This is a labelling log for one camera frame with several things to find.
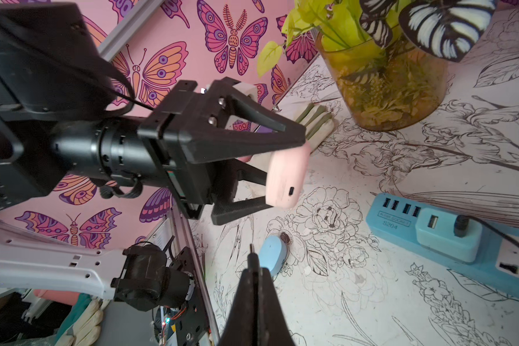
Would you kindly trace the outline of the pink bluetooth headset case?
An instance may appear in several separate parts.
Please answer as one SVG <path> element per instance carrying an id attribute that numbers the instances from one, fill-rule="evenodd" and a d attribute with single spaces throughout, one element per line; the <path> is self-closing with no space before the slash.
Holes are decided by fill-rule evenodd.
<path id="1" fill-rule="evenodd" d="M 275 208 L 296 206 L 304 184 L 311 147 L 307 141 L 296 148 L 272 153 L 266 180 L 265 202 Z"/>

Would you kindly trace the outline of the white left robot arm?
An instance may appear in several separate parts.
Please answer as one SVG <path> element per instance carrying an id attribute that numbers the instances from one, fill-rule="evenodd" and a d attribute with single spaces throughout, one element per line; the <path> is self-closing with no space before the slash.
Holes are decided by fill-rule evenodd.
<path id="1" fill-rule="evenodd" d="M 74 3 L 0 4 L 0 210 L 49 195 L 68 174 L 104 198 L 137 198 L 165 187 L 183 215 L 223 225 L 294 198 L 242 161 L 288 154 L 308 142 L 303 125 L 216 80 L 204 93 L 181 80 L 145 118 L 128 78 L 102 59 Z"/>

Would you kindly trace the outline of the blue power strip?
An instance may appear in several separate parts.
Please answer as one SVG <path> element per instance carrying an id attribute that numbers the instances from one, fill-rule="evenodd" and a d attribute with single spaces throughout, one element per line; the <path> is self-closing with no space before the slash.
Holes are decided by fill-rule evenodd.
<path id="1" fill-rule="evenodd" d="M 392 244 L 436 262 L 485 301 L 519 301 L 519 221 L 491 211 L 474 213 L 389 193 L 373 199 L 366 222 Z"/>

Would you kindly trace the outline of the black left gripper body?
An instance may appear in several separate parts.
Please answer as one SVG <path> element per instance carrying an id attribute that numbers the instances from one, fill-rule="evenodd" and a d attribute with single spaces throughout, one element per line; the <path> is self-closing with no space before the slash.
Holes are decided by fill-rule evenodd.
<path id="1" fill-rule="evenodd" d="M 212 164 L 187 161 L 175 129 L 196 105 L 197 82 L 183 80 L 146 118 L 58 123 L 51 148 L 70 174 L 88 177 L 104 199 L 134 199 L 144 187 L 167 188 L 189 219 L 198 219 L 213 182 Z"/>

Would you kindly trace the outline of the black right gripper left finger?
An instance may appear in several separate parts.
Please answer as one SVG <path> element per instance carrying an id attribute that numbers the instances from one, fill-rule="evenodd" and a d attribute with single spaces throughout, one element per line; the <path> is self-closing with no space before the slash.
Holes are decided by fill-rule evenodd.
<path id="1" fill-rule="evenodd" d="M 247 268 L 242 271 L 234 301 L 226 320 L 220 346 L 253 346 L 258 341 L 259 274 L 256 253 L 247 256 Z"/>

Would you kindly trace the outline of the teal usb wall adapter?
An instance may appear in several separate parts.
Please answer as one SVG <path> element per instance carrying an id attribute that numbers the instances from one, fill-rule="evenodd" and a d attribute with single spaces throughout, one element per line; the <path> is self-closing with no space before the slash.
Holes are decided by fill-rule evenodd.
<path id="1" fill-rule="evenodd" d="M 420 245 L 452 259 L 473 263 L 482 240 L 483 226 L 468 216 L 422 208 L 415 224 Z"/>

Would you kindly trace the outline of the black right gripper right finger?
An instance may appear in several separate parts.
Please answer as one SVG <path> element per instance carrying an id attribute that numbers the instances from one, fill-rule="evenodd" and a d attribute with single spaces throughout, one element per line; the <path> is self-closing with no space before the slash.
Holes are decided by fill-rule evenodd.
<path id="1" fill-rule="evenodd" d="M 257 278 L 257 345 L 295 345 L 266 268 L 259 269 Z"/>

